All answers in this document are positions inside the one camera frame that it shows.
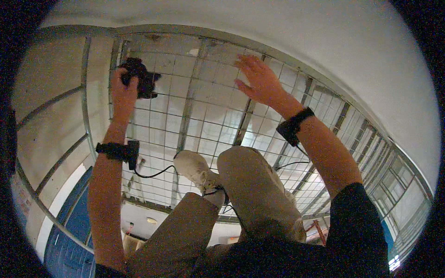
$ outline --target metal grid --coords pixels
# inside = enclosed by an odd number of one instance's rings
[[[173,34],[153,35],[131,42],[128,47],[129,56],[140,57],[149,71],[162,74],[157,83],[158,97],[137,102],[127,133],[128,138],[141,142],[140,156],[146,160],[141,174],[152,175],[171,165],[173,156],[181,149],[201,154],[217,173],[218,155],[237,139],[241,139],[243,146],[256,148],[277,168],[308,161],[276,132],[283,118],[263,104],[255,104],[243,137],[237,138],[249,100],[234,88],[235,78],[246,80],[233,63],[239,53],[262,57],[261,53],[217,40]],[[316,116],[336,132],[356,160],[370,158],[377,137],[374,135],[370,141],[372,130],[359,111],[307,74],[273,58],[266,57],[265,62],[279,77],[283,88],[311,107]],[[193,99],[188,103],[191,89]],[[189,115],[184,114],[187,108]],[[185,142],[178,145],[185,117],[190,118]],[[312,163],[289,165],[277,173],[286,190],[294,193],[297,208],[304,215],[329,211],[329,195]],[[173,170],[141,182],[124,168],[123,184],[129,196],[163,206],[174,206],[187,192],[199,193],[182,175],[177,176],[176,184]],[[236,221],[235,213],[226,208],[222,208],[220,218]]]

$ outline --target black wrist strap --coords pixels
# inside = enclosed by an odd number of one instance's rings
[[[315,116],[314,112],[307,107],[289,120],[279,124],[277,131],[292,147],[295,147],[299,143],[297,133],[300,131],[300,124],[312,116]]]
[[[118,143],[98,143],[96,152],[106,153],[108,159],[128,162],[128,168],[134,170],[139,155],[139,141],[128,141],[128,145]]]

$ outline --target hand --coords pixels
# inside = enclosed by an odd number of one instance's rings
[[[113,98],[113,122],[128,124],[134,111],[134,104],[138,97],[138,78],[132,77],[128,87],[122,84],[121,75],[125,68],[118,68],[111,80],[111,97]]]
[[[235,79],[238,90],[252,100],[265,104],[276,110],[277,106],[287,98],[287,92],[282,88],[274,72],[258,57],[238,55],[235,66],[247,77],[250,87],[240,79]]]

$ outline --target leg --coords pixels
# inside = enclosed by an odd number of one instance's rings
[[[224,151],[218,157],[218,171],[247,236],[305,241],[299,211],[286,198],[278,175],[256,150],[236,146]]]
[[[133,277],[184,277],[191,273],[206,250],[218,212],[205,198],[187,193],[146,244],[128,258]]]

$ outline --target white wall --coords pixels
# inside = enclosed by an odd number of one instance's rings
[[[13,107],[18,122],[49,99],[81,84],[84,44],[85,38],[80,37],[31,46],[14,88]],[[108,77],[112,44],[111,38],[93,38],[89,54],[87,100],[95,144],[103,139],[109,124]],[[55,103],[18,131],[18,158],[34,189],[84,134],[81,92]],[[46,207],[52,207],[62,186],[89,154],[88,143],[84,141],[57,169],[39,196]],[[54,209],[52,213],[56,216],[59,210]],[[39,246],[46,245],[47,237],[46,240],[39,237],[44,218],[43,212],[32,202],[26,232],[34,246],[38,242]]]
[[[437,104],[425,61],[386,1],[96,1],[61,3],[43,26],[183,24],[243,36],[285,52],[341,86],[418,165],[439,166]]]

